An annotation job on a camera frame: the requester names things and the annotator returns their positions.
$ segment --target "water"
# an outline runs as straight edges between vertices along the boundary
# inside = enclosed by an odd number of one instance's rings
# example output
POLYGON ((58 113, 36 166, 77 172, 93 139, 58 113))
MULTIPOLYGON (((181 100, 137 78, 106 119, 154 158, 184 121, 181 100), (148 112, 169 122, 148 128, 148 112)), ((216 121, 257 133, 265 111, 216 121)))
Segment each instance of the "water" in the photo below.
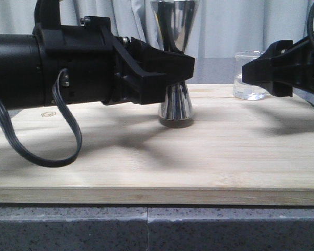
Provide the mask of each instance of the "water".
POLYGON ((234 79, 235 97, 246 100, 260 100, 265 98, 266 90, 255 85, 248 85, 242 82, 242 74, 239 74, 234 79))

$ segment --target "wooden platform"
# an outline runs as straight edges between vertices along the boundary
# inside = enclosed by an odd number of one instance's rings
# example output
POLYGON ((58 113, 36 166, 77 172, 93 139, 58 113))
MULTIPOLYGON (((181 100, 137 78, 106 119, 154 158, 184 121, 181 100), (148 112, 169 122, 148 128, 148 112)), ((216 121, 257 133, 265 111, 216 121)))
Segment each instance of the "wooden platform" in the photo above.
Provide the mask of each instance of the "wooden platform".
MULTIPOLYGON (((161 125, 158 105, 71 105, 83 147, 67 167, 27 162, 0 129, 0 202, 314 205, 314 110, 307 102, 245 101, 233 97, 232 85, 189 89, 195 118, 183 129, 161 125)), ((74 150, 54 107, 24 110, 13 124, 43 157, 74 150)))

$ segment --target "stainless steel jigger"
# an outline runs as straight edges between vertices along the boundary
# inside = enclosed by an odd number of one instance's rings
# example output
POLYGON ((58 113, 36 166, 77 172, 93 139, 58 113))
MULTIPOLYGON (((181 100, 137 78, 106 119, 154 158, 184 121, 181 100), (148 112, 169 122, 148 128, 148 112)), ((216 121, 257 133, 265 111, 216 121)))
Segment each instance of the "stainless steel jigger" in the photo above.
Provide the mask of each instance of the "stainless steel jigger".
MULTIPOLYGON (((159 0, 151 5, 157 20, 164 51, 184 53, 196 12, 195 0, 159 0)), ((166 90, 165 102, 160 104, 159 116, 170 121, 188 120, 193 116, 192 103, 185 81, 166 90)))

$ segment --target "white curtain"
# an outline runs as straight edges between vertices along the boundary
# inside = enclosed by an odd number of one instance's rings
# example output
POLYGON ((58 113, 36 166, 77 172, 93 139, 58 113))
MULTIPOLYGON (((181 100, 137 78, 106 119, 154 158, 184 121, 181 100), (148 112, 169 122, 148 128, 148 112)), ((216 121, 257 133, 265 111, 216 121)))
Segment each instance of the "white curtain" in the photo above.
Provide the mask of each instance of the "white curtain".
MULTIPOLYGON (((313 0, 200 0, 186 53, 230 58, 237 51, 265 50, 281 39, 297 41, 313 0)), ((0 0, 0 33, 31 33, 36 0, 0 0)), ((64 25, 87 15, 108 16, 112 32, 158 46, 150 0, 63 0, 64 25)))

